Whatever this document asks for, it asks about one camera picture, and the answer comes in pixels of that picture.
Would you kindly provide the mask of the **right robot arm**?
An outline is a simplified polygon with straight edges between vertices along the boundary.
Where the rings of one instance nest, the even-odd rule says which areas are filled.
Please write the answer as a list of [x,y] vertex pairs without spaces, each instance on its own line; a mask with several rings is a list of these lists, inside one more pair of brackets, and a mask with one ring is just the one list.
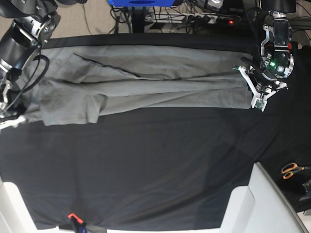
[[[2,0],[0,15],[12,24],[0,40],[0,128],[17,127],[27,121],[22,96],[46,74],[50,61],[41,53],[60,21],[53,0]],[[18,79],[32,61],[44,61],[36,80],[30,77],[19,88]]]

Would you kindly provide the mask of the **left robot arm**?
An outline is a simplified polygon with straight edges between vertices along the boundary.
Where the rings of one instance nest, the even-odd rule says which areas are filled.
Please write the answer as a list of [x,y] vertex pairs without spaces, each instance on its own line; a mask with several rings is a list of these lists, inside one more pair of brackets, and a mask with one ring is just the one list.
[[245,12],[258,52],[252,60],[242,57],[245,65],[234,69],[240,72],[253,94],[252,108],[264,111],[270,97],[288,88],[284,79],[294,69],[293,31],[288,14],[295,12],[294,0],[259,0]]

